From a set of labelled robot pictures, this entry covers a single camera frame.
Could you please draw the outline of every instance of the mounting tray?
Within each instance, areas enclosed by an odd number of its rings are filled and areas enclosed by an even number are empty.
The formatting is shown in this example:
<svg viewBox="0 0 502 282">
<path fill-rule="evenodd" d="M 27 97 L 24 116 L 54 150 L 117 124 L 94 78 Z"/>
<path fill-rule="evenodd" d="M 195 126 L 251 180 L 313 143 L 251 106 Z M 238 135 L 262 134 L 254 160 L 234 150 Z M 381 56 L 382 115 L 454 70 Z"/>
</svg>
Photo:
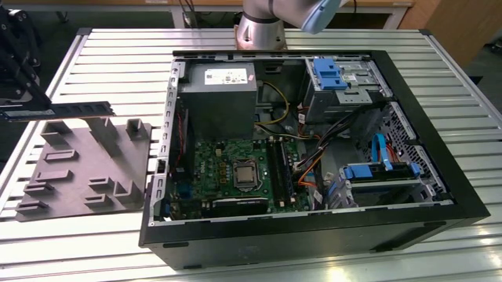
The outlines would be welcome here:
<svg viewBox="0 0 502 282">
<path fill-rule="evenodd" d="M 86 119 L 90 128 L 47 122 L 47 143 L 16 207 L 18 221 L 139 209 L 145 202 L 151 125 Z"/>
</svg>

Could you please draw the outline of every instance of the floor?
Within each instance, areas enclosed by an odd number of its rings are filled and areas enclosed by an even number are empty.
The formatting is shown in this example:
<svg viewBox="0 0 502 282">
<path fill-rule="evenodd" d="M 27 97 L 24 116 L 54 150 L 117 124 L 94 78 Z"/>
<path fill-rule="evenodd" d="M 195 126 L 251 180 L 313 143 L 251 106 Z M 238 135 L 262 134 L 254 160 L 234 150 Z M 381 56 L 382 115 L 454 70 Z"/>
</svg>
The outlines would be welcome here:
<svg viewBox="0 0 502 282">
<path fill-rule="evenodd" d="M 39 74 L 44 88 L 51 83 L 79 28 L 173 28 L 171 15 L 166 12 L 72 12 L 68 14 L 70 21 L 67 23 L 60 23 L 55 13 L 51 12 L 31 12 L 30 15 L 44 40 L 42 47 L 43 69 Z M 203 21 L 199 26 L 205 28 L 230 28 L 234 25 L 233 13 L 211 13 L 202 18 Z M 342 26 L 342 22 L 346 23 L 348 21 L 341 19 L 338 28 L 346 28 L 346 26 Z M 502 55 L 493 54 L 488 48 L 481 50 L 474 62 L 466 68 L 466 73 L 472 76 L 484 76 L 478 85 L 480 89 L 498 110 L 502 111 L 502 93 L 500 90 Z M 2 136 L 6 136 L 0 138 L 2 170 L 23 133 L 24 124 L 0 122 L 0 128 Z"/>
</svg>

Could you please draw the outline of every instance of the cpu socket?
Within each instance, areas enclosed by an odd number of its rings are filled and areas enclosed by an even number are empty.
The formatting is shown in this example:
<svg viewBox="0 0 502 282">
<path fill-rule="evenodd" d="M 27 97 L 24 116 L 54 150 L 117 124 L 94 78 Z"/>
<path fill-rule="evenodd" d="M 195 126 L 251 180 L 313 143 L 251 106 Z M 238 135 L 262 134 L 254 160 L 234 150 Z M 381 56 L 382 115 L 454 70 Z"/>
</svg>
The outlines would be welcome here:
<svg viewBox="0 0 502 282">
<path fill-rule="evenodd" d="M 250 192 L 258 188 L 258 168 L 253 159 L 234 160 L 234 187 L 242 192 Z"/>
</svg>

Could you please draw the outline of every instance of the slotted aluminum surface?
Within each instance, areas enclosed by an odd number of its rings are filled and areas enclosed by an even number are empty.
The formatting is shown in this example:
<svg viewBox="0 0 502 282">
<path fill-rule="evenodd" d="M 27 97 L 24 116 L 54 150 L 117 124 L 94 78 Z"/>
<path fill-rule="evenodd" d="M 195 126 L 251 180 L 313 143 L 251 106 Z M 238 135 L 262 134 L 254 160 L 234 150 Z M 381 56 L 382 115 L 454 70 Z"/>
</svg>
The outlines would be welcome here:
<svg viewBox="0 0 502 282">
<path fill-rule="evenodd" d="M 142 213 L 19 223 L 14 208 L 35 169 L 43 123 L 31 123 L 2 174 L 0 279 L 95 281 L 149 278 L 183 281 L 501 281 L 501 117 L 418 31 L 287 31 L 290 49 L 386 50 L 492 217 L 453 229 L 404 251 L 175 272 L 138 247 Z M 114 123 L 142 118 L 161 126 L 174 50 L 234 49 L 230 29 L 95 29 L 79 36 L 51 85 L 55 102 L 109 100 Z M 68 122 L 85 126 L 81 120 Z M 154 140 L 161 130 L 154 129 Z M 151 155 L 158 143 L 151 144 Z M 154 171 L 151 159 L 149 171 Z"/>
</svg>

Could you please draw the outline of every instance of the ram slot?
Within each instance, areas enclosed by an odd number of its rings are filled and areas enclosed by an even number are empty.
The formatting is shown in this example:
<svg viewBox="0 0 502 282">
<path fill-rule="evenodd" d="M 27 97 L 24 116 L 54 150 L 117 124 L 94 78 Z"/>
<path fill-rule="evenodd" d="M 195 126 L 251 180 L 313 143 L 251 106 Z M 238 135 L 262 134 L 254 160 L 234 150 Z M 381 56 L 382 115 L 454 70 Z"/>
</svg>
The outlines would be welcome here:
<svg viewBox="0 0 502 282">
<path fill-rule="evenodd" d="M 273 184 L 274 203 L 277 207 L 285 207 L 290 203 L 294 193 L 291 171 L 286 151 L 282 142 L 269 142 L 267 160 L 270 179 Z"/>
<path fill-rule="evenodd" d="M 294 197 L 294 187 L 291 178 L 291 167 L 289 164 L 289 155 L 286 153 L 283 142 L 275 143 L 278 155 L 281 158 L 281 176 L 282 176 L 282 187 L 287 195 L 286 201 L 290 202 Z"/>
</svg>

